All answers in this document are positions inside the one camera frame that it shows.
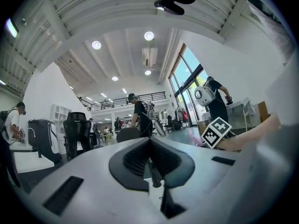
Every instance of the white wall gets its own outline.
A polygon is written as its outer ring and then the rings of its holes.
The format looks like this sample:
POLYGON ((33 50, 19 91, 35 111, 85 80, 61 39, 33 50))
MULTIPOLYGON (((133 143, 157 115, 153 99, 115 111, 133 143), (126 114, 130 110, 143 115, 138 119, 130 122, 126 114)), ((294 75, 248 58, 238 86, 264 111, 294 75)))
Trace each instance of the white wall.
POLYGON ((253 104, 269 103, 265 90, 281 74, 283 60, 272 40, 257 25, 240 17, 224 44, 186 31, 182 41, 206 73, 229 90, 234 101, 249 97, 253 104))
POLYGON ((69 108, 73 112, 84 112, 87 119, 91 117, 91 113, 84 108, 69 88, 60 68, 55 63, 51 63, 42 73, 38 69, 35 70, 23 102, 26 105, 26 115, 21 116, 20 128, 24 130, 28 128, 30 119, 50 119, 53 104, 69 108))
POLYGON ((0 91, 0 111, 10 110, 17 103, 21 101, 21 98, 16 98, 7 94, 4 91, 0 91))

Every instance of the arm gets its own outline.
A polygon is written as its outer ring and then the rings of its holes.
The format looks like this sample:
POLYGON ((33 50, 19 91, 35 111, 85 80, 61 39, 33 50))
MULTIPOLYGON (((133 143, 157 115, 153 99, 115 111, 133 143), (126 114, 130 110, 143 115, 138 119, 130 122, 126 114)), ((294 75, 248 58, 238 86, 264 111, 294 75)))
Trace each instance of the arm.
POLYGON ((223 91, 227 95, 227 97, 230 97, 227 88, 225 88, 224 86, 219 87, 219 90, 223 91))
POLYGON ((138 119, 138 114, 134 113, 130 127, 133 127, 133 125, 136 123, 137 119, 138 119))

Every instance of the person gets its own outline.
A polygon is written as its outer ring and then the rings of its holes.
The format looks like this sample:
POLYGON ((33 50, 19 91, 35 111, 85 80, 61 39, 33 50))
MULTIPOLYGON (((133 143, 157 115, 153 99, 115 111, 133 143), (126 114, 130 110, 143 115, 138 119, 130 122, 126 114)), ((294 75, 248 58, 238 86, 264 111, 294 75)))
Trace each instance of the person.
POLYGON ((17 141, 21 141, 23 138, 23 133, 19 130, 19 122, 20 115, 25 115, 25 104, 23 102, 19 102, 15 108, 8 111, 8 116, 5 121, 6 131, 2 133, 3 137, 7 139, 7 141, 12 141, 16 139, 17 141))
POLYGON ((116 121, 114 122, 115 131, 120 131, 121 126, 122 126, 122 121, 120 120, 120 117, 117 117, 116 121))
POLYGON ((91 145, 92 146, 96 146, 97 145, 97 137, 95 134, 95 130, 96 130, 96 123, 93 121, 93 118, 90 118, 89 121, 91 122, 91 127, 90 127, 90 137, 91 137, 91 145))
POLYGON ((228 112, 226 110, 226 105, 223 102, 218 89, 226 94, 228 100, 231 100, 232 98, 229 95, 228 90, 219 82, 215 81, 213 77, 208 77, 204 86, 209 87, 215 94, 215 99, 208 105, 211 114, 211 120, 213 121, 220 117, 228 123, 228 112))
POLYGON ((128 100, 135 105, 130 127, 136 124, 139 116, 141 137, 150 137, 153 133, 153 122, 145 115, 147 113, 146 105, 133 93, 128 95, 128 100))

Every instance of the black office chair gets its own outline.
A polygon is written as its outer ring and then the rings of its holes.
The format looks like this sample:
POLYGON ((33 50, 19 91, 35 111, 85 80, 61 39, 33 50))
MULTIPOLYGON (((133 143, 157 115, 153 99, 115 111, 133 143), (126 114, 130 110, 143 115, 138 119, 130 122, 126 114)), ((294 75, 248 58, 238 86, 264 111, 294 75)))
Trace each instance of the black office chair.
POLYGON ((68 159, 75 158, 79 154, 93 149, 89 138, 91 125, 91 122, 86 120, 84 113, 69 113, 67 120, 64 121, 64 131, 67 140, 67 143, 64 145, 68 159), (77 142, 81 143, 83 150, 77 151, 77 142))
POLYGON ((170 115, 167 116, 167 122, 168 125, 164 125, 165 128, 167 128, 165 131, 169 132, 172 129, 172 117, 170 115))

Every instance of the bag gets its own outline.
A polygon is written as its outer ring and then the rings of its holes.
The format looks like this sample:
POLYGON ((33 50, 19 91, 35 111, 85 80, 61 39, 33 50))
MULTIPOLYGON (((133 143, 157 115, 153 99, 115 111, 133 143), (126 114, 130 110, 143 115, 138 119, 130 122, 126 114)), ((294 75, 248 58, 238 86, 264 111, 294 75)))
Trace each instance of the bag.
POLYGON ((1 111, 0 112, 0 131, 1 131, 1 133, 3 131, 5 132, 7 139, 9 139, 9 136, 8 136, 8 133, 7 133, 7 130, 6 130, 5 122, 7 120, 7 117, 9 115, 9 113, 13 110, 17 110, 17 109, 11 109, 9 111, 1 111))

